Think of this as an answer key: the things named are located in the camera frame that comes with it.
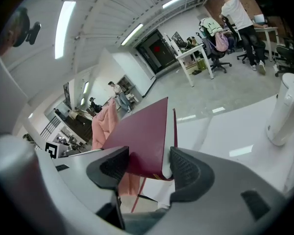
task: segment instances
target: desk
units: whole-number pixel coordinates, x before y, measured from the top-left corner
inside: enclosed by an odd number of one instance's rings
[[[264,32],[266,35],[266,40],[267,40],[267,46],[268,46],[268,51],[269,51],[269,60],[272,62],[272,50],[271,50],[271,43],[270,43],[270,37],[269,37],[269,32],[274,31],[275,32],[275,37],[276,37],[276,44],[280,44],[280,40],[278,37],[278,27],[267,27],[267,28],[255,28],[256,32]]]
[[[201,52],[201,54],[202,54],[202,56],[203,56],[203,58],[205,60],[205,64],[206,64],[207,69],[209,71],[210,78],[213,79],[214,78],[214,75],[212,74],[212,70],[211,70],[211,67],[210,67],[210,64],[209,64],[207,55],[206,55],[206,53],[205,53],[205,51],[203,49],[203,43],[200,44],[199,46],[196,46],[196,47],[194,47],[194,48],[192,48],[192,49],[190,49],[190,50],[188,50],[188,51],[186,51],[186,52],[184,52],[184,53],[182,53],[182,54],[180,54],[180,55],[178,55],[178,56],[175,57],[179,61],[180,65],[182,66],[182,68],[184,70],[184,73],[185,73],[188,81],[190,82],[191,87],[194,87],[194,84],[193,84],[193,81],[191,80],[191,77],[189,76],[189,74],[188,74],[188,72],[186,70],[185,65],[183,64],[183,58],[186,57],[186,56],[188,56],[188,55],[193,55],[194,60],[196,60],[196,57],[194,55],[194,52],[195,51],[198,51],[198,50]]]
[[[199,125],[197,139],[203,141],[189,138],[188,142],[200,141],[202,145],[197,148],[198,151],[246,165],[278,191],[287,195],[294,187],[294,133],[284,146],[275,146],[268,140],[265,126],[275,103],[276,97],[272,96],[235,111],[200,119],[200,122],[196,120],[197,126]],[[183,143],[179,139],[180,131],[178,124],[179,146]],[[146,179],[143,194],[162,204],[170,205],[170,194],[174,191],[173,181],[156,182]]]

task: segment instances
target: floor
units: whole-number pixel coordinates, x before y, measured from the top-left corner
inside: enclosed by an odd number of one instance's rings
[[[265,76],[253,71],[248,63],[237,60],[242,52],[225,55],[221,61],[230,62],[232,67],[225,66],[227,73],[221,70],[214,72],[210,79],[208,70],[198,75],[191,75],[194,87],[191,87],[181,67],[177,67],[157,79],[148,95],[134,110],[123,117],[147,107],[148,105],[169,97],[168,107],[175,108],[176,117],[182,128],[184,122],[202,119],[233,111],[266,99],[279,91],[281,78],[274,76],[273,62],[266,61]],[[213,112],[223,107],[224,110]],[[136,197],[122,196],[121,211],[129,213]],[[158,209],[157,202],[140,198],[134,212],[149,212]]]

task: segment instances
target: pink backpack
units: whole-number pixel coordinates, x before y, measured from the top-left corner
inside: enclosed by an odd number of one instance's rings
[[[229,42],[226,36],[223,35],[221,32],[215,33],[216,38],[216,49],[221,52],[225,52],[229,48]]]

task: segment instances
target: white ceiling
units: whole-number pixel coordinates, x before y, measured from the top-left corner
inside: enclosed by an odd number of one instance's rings
[[[54,59],[57,22],[64,0],[25,0],[31,25],[39,21],[41,31],[35,45],[23,43],[3,56],[15,81],[29,99],[70,76],[97,64],[104,47],[121,42],[138,25],[144,27],[127,45],[135,46],[158,25],[206,0],[181,0],[162,9],[170,0],[74,0],[76,6],[66,34],[64,56]]]

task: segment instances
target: brick wall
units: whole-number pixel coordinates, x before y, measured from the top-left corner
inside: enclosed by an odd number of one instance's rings
[[[255,0],[240,0],[243,7],[247,11],[250,18],[253,18],[255,15],[262,14],[257,2]],[[221,14],[221,7],[223,6],[224,1],[223,0],[208,0],[205,4],[206,9],[209,11],[211,16],[220,24],[223,24],[222,20],[219,18],[219,15]],[[268,17],[269,25],[272,27],[278,27],[278,35],[281,37],[285,37],[286,33],[282,24],[282,20],[280,17],[272,16]],[[266,40],[265,34],[263,32],[259,33],[260,38],[262,40]],[[276,38],[274,35],[274,32],[269,33],[270,40],[272,42],[276,42]]]

